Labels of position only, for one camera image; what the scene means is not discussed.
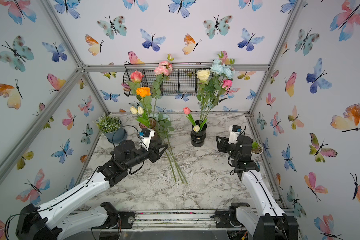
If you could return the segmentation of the light blue flower stem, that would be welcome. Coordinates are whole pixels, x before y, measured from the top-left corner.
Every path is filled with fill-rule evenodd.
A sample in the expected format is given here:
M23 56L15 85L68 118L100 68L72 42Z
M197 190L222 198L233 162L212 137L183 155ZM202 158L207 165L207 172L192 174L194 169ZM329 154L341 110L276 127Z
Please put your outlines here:
M170 144L171 144L171 137L172 137L172 133L173 133L173 132L170 133ZM175 157L175 174L176 174L177 181L180 181L182 184L186 184L186 185L187 185L187 184L188 184L188 181L187 181L187 179L186 179L186 177L185 177L182 169L180 168L180 165L178 164L177 158L176 158L176 156L175 156L175 154L174 154L174 150L173 150L172 144L171 144L171 147L172 147L173 155L174 155L174 157Z
M166 150L166 157L169 160L172 175L175 182L177 182L175 174L175 157L173 155L172 147L170 144L170 133L174 131L172 127L172 122L167 114L157 113L153 115L154 120L156 120L157 125L155 127L156 132L158 133L160 139L164 144L168 144L168 149Z

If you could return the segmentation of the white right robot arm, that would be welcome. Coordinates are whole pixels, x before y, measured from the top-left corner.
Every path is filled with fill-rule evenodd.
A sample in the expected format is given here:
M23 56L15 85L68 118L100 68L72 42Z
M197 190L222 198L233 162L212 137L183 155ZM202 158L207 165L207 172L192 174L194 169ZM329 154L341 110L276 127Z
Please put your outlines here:
M246 229L247 240L297 240L299 225L278 205L252 159L253 139L248 136L216 137L217 148L231 160L233 173L250 193L253 203L232 203L230 223Z

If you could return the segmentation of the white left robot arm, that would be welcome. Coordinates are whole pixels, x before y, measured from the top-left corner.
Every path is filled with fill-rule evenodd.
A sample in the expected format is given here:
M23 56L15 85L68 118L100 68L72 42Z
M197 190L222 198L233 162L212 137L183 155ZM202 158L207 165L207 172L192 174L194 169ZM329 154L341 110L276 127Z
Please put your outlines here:
M111 152L111 159L82 183L38 207L33 204L24 207L19 214L16 237L19 240L64 240L94 227L121 226L119 212L109 202L80 214L73 212L119 183L136 165L145 160L155 163L167 148L167 144L154 143L148 148L136 149L131 140L121 142Z

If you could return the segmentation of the pink ribbed glass vase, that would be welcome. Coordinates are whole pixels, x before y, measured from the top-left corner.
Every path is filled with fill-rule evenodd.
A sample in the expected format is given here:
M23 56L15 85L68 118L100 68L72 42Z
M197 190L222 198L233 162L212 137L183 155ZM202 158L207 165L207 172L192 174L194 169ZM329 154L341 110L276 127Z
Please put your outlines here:
M156 126L157 126L157 121L153 118L150 118L150 128L147 127L146 125L144 125L143 123L139 123L139 127L141 129L149 129L150 135L151 135L151 140L150 140L150 144L154 145L154 144L161 144L163 141L161 140L161 138L159 137L158 132L156 131Z

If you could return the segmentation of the black ribbed vase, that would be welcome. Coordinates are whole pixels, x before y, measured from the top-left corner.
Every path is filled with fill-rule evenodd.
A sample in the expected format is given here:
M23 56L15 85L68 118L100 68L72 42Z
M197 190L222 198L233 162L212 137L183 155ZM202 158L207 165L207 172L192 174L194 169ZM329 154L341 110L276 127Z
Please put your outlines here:
M200 129L198 132L194 131L192 129L190 136L191 136L191 142L194 147L202 147L205 143L205 139L207 137L207 123L203 125L203 128Z

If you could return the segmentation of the small white succulent pot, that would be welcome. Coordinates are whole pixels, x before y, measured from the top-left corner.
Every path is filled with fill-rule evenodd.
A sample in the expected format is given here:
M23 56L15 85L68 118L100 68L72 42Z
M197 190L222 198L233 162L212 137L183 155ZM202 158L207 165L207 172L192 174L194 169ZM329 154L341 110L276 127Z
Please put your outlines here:
M260 155L262 152L263 152L262 144L260 144L256 141L253 141L252 148L251 148L252 155Z

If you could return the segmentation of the blue plant pot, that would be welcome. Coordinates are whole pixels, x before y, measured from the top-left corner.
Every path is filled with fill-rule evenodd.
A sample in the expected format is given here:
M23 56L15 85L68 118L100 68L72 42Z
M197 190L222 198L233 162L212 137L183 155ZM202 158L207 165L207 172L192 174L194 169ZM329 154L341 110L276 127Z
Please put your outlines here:
M117 145L120 142L126 140L128 136L126 130L124 130L123 128L110 133L104 133L104 135L107 137L107 140L114 145Z

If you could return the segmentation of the white tulip buds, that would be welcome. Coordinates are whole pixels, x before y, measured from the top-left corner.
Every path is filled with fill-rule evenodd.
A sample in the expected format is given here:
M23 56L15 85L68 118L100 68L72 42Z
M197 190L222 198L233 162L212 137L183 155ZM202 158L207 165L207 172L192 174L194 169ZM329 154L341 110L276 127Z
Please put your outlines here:
M144 109L143 107L130 107L130 112L133 114L133 115L143 115L144 114Z

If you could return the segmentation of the red tulip flower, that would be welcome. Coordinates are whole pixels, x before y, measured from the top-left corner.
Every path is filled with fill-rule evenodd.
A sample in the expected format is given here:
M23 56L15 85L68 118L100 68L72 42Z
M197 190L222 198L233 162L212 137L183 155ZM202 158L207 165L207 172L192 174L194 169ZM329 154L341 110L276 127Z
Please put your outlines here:
M183 112L186 115L189 115L191 113L191 110L188 107L183 108Z

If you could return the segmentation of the green artificial bush plant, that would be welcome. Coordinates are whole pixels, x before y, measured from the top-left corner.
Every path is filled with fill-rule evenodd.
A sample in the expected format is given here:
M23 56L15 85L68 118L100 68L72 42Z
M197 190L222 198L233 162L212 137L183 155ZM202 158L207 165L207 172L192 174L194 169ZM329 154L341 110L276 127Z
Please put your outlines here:
M112 133L122 127L120 118L110 115L102 115L98 117L94 123L102 133Z

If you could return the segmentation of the orange flower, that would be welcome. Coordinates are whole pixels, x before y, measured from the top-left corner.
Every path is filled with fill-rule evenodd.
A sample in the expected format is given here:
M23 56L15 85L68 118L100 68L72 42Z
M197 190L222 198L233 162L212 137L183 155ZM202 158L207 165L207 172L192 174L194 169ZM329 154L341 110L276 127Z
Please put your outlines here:
M140 96L141 98L145 98L145 97L151 95L151 89L149 87L137 88L136 92L137 92L137 95Z

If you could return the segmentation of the magenta rose flower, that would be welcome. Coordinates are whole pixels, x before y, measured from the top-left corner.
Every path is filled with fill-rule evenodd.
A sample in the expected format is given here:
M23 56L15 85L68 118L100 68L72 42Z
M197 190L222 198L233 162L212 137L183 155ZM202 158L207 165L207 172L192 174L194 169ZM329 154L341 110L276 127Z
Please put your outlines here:
M232 87L232 85L233 85L233 81L232 81L232 80L225 79L225 80L223 81L222 88L223 88L224 90L228 90L229 88Z

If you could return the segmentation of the pink rose flower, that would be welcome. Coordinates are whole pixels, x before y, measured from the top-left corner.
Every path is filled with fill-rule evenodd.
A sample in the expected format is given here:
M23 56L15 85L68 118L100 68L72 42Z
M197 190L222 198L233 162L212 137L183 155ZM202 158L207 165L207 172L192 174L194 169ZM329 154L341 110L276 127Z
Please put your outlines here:
M133 83L140 83L143 80L144 75L139 71L134 71L130 74L131 81Z

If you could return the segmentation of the yellow rose flower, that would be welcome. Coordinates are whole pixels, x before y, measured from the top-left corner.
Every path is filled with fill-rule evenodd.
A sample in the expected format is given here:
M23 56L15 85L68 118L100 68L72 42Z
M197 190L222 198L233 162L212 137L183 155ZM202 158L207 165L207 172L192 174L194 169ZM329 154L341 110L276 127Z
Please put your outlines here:
M197 78L200 80L200 82L206 82L211 75L210 70L198 70L197 71Z

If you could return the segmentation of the pink peony flower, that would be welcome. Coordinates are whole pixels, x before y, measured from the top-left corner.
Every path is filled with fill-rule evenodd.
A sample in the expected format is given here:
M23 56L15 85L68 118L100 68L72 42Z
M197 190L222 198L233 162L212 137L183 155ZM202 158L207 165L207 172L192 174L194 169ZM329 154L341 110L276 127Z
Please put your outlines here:
M173 71L173 65L169 61L162 61L155 68L154 73L156 76L164 75L169 76Z

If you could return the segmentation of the light blue flower bunch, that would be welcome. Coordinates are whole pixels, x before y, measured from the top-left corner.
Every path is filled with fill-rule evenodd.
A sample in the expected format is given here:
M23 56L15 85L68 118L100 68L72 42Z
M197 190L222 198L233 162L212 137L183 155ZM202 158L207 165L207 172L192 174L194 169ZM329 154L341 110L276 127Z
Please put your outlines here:
M230 65L225 65L222 60L215 59L210 67L210 71L215 75L224 75L227 79L232 80L235 75L235 70Z

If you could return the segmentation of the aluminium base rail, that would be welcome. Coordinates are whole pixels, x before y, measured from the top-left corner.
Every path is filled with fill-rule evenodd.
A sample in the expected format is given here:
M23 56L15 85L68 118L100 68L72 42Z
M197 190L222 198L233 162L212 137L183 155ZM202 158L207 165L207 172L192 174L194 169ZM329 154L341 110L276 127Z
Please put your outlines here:
M102 207L70 214L51 211L43 215L51 228L75 231L158 231L158 230L244 230L246 224L255 228L259 216L251 208L239 207L235 213L217 210L130 210L119 211L110 220Z

